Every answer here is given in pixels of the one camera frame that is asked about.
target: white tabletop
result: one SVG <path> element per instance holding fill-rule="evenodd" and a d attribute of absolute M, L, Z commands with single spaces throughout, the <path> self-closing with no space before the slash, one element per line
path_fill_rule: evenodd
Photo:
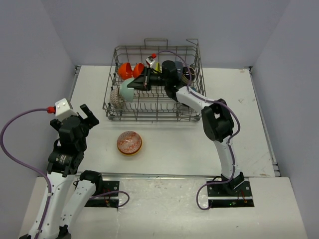
<path fill-rule="evenodd" d="M 120 179 L 131 200 L 118 211 L 84 208 L 75 239 L 307 239 L 288 178 L 250 178 L 255 207 L 200 210 L 195 194 L 205 179 Z M 20 235 L 31 228 L 45 180 L 38 178 Z M 120 195 L 120 203 L 126 196 Z M 200 194 L 207 206 L 207 191 Z"/>
<path fill-rule="evenodd" d="M 200 122 L 115 122 L 102 109 L 109 66 L 82 66 L 71 103 L 75 110 L 86 104 L 100 124 L 87 137 L 88 149 L 79 172 L 219 175 L 217 150 Z M 259 110 L 246 69 L 203 69 L 206 94 L 223 98 L 237 114 L 242 131 L 234 138 L 237 163 L 244 175 L 273 177 L 274 171 Z M 118 136 L 128 130 L 141 135 L 143 147 L 131 157 L 116 147 Z"/>

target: white wall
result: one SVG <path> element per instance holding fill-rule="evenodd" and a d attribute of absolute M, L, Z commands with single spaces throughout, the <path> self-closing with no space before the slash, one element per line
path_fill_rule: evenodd
<path fill-rule="evenodd" d="M 319 238 L 319 1 L 293 0 L 253 67 L 253 80 L 283 176 L 309 239 Z"/>
<path fill-rule="evenodd" d="M 1 1 L 0 44 L 0 128 L 20 112 L 69 96 L 74 66 L 40 0 Z M 45 170 L 56 137 L 52 116 L 33 113 L 12 124 L 5 134 L 8 150 Z M 2 150 L 0 168 L 0 238 L 15 239 L 37 175 Z"/>
<path fill-rule="evenodd" d="M 203 66 L 252 66 L 290 0 L 42 0 L 74 64 L 108 65 L 114 48 L 199 38 Z"/>

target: red cable connector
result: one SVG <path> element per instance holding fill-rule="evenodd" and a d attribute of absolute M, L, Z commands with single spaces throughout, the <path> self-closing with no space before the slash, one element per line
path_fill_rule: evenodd
<path fill-rule="evenodd" d="M 48 108 L 46 108 L 46 111 L 48 112 L 48 114 L 55 114 L 55 107 L 49 106 Z"/>

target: red bowl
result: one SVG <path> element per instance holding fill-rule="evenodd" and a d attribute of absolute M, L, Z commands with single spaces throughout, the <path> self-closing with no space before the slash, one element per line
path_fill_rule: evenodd
<path fill-rule="evenodd" d="M 138 63 L 136 64 L 136 66 L 134 67 L 133 70 L 133 77 L 137 78 L 144 70 L 144 64 L 143 63 Z"/>
<path fill-rule="evenodd" d="M 118 74 L 123 80 L 131 78 L 133 75 L 131 64 L 129 62 L 123 63 L 118 69 Z"/>

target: wire dish rack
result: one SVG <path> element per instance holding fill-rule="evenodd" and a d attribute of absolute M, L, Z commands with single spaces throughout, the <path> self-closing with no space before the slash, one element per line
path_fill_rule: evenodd
<path fill-rule="evenodd" d="M 173 46 L 167 39 L 145 39 L 141 46 L 118 46 L 114 49 L 108 83 L 105 91 L 103 109 L 110 120 L 133 121 L 199 121 L 200 113 L 181 103 L 170 99 L 164 87 L 154 86 L 150 91 L 134 91 L 133 102 L 121 104 L 117 109 L 110 103 L 110 92 L 119 87 L 123 80 L 117 71 L 121 64 L 130 62 L 132 68 L 138 63 L 145 63 L 145 59 L 152 53 L 162 50 L 173 51 L 181 56 L 189 66 L 195 70 L 195 80 L 191 84 L 193 89 L 206 96 L 203 69 L 200 59 L 198 39 L 186 39 L 188 45 Z M 157 55 L 156 61 L 181 61 L 169 52 Z"/>

